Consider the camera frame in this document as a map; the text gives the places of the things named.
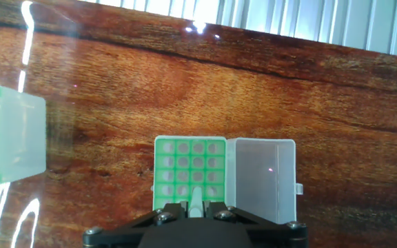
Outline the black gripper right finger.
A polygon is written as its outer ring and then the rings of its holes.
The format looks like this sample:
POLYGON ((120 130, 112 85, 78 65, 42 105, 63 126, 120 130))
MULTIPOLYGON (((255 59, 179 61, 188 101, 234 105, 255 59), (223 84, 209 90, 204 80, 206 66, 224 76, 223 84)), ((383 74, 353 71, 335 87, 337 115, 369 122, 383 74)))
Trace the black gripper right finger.
POLYGON ((203 201, 203 211, 206 218, 241 227, 256 247, 309 247, 305 223, 293 220, 277 224, 237 207, 227 206, 224 202, 210 200, 203 201))

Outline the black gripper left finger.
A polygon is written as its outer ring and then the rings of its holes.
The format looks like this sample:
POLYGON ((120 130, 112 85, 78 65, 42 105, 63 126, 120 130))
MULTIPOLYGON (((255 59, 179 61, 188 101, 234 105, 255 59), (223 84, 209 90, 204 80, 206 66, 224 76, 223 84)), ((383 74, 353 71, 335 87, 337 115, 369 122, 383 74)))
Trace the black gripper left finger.
POLYGON ((146 231, 187 217, 188 202, 167 203, 116 229, 91 227, 82 235, 83 247, 137 247, 146 231))

